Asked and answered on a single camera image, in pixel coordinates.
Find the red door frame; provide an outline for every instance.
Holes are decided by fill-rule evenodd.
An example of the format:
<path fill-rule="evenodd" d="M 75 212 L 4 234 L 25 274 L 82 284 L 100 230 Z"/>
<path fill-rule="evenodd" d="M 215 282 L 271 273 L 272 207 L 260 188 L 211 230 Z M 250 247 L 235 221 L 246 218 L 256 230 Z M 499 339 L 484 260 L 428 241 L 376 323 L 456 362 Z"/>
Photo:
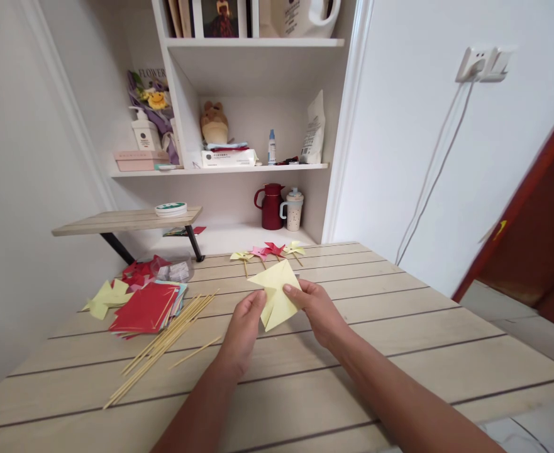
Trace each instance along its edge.
<path fill-rule="evenodd" d="M 472 263 L 470 269 L 467 271 L 465 277 L 461 281 L 461 284 L 453 295 L 455 302 L 461 301 L 463 295 L 466 293 L 470 285 L 478 276 L 480 272 L 486 266 L 486 263 L 491 258 L 495 249 L 499 246 L 501 240 L 505 237 L 505 234 L 509 230 L 509 227 L 514 223 L 526 200 L 533 193 L 537 185 L 541 182 L 541 179 L 545 175 L 545 172 L 554 161 L 554 130 L 543 149 L 537 156 L 532 168 L 528 171 L 528 174 L 522 181 L 522 184 L 518 187 L 516 194 L 509 202 L 509 205 L 503 212 L 503 215 L 499 219 L 499 227 L 495 228 L 490 234 L 487 241 L 484 243 L 482 250 L 476 256 L 476 259 Z"/>

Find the black metal bracket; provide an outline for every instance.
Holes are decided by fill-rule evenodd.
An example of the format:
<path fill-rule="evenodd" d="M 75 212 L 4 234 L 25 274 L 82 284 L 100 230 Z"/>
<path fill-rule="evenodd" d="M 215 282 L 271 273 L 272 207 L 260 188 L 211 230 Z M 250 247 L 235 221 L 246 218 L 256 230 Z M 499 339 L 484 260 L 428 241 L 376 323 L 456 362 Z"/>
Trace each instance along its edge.
<path fill-rule="evenodd" d="M 134 263 L 136 260 L 132 258 L 132 255 L 126 250 L 126 247 L 115 237 L 115 234 L 113 233 L 101 233 L 101 236 L 107 243 L 112 246 L 113 250 L 115 250 L 119 256 L 123 258 L 123 260 L 128 264 Z"/>
<path fill-rule="evenodd" d="M 195 257 L 197 258 L 197 262 L 202 262 L 206 256 L 201 254 L 201 251 L 199 250 L 199 245 L 197 244 L 197 238 L 195 237 L 195 233 L 193 232 L 193 227 L 190 225 L 187 225 L 184 227 L 185 230 L 187 230 L 187 234 L 189 235 L 189 239 L 191 240 L 191 245 L 193 246 L 193 251 L 195 252 Z"/>

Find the tissue box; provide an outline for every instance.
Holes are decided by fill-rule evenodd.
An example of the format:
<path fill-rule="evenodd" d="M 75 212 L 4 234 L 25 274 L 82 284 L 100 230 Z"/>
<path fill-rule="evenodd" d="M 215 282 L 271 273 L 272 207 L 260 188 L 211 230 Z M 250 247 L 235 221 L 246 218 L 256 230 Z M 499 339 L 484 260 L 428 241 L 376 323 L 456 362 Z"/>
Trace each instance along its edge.
<path fill-rule="evenodd" d="M 206 151 L 201 152 L 204 168 L 215 167 L 253 167 L 256 164 L 256 153 L 253 149 L 245 151 Z"/>
<path fill-rule="evenodd" d="M 170 164 L 165 151 L 116 151 L 113 157 L 119 171 L 155 170 L 155 164 Z"/>

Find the small bottle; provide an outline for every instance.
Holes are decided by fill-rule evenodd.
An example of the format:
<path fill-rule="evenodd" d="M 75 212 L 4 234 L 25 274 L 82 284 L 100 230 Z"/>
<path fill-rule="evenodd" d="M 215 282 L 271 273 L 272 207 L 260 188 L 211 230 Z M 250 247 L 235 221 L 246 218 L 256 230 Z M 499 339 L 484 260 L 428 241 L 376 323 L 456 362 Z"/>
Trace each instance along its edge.
<path fill-rule="evenodd" d="M 134 135 L 136 135 L 138 149 L 141 151 L 161 151 L 162 143 L 159 140 L 157 126 L 149 121 L 145 110 L 140 107 L 128 108 L 136 109 L 136 116 L 138 117 L 136 121 L 132 121 L 132 129 L 134 129 Z"/>
<path fill-rule="evenodd" d="M 275 130 L 270 130 L 269 136 L 269 165 L 277 163 L 277 142 L 275 142 Z"/>

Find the white shelf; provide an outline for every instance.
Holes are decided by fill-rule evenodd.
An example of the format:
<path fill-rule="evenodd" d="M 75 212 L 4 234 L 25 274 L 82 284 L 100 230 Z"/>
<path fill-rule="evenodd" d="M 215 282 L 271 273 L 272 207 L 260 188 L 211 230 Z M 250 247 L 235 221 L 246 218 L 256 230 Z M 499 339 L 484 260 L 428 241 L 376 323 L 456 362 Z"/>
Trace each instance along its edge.
<path fill-rule="evenodd" d="M 299 171 L 299 170 L 318 170 L 328 168 L 329 164 L 304 164 L 304 165 L 261 165 L 260 167 L 224 167 L 210 169 L 191 169 L 191 170 L 149 170 L 111 173 L 112 178 L 118 177 L 136 177 L 136 176 L 174 176 L 188 174 L 217 174 L 217 173 L 251 173 L 251 172 L 273 172 L 273 171 Z"/>
<path fill-rule="evenodd" d="M 193 227 L 203 227 L 203 222 L 197 222 Z M 264 246 L 265 242 L 274 242 L 279 247 L 298 240 L 301 245 L 314 245 L 315 242 L 304 230 L 291 232 L 283 227 L 280 230 L 265 230 L 259 224 L 237 223 L 234 225 L 208 226 L 197 236 L 197 243 L 203 255 L 229 254 L 242 250 L 251 250 Z M 162 237 L 144 257 L 158 254 L 169 257 L 179 251 L 188 251 L 193 255 L 191 241 L 188 237 Z"/>
<path fill-rule="evenodd" d="M 167 50 L 199 96 L 306 96 L 341 64 L 338 39 L 166 40 Z"/>
<path fill-rule="evenodd" d="M 175 47 L 344 47 L 345 41 L 331 38 L 167 38 L 168 48 Z"/>

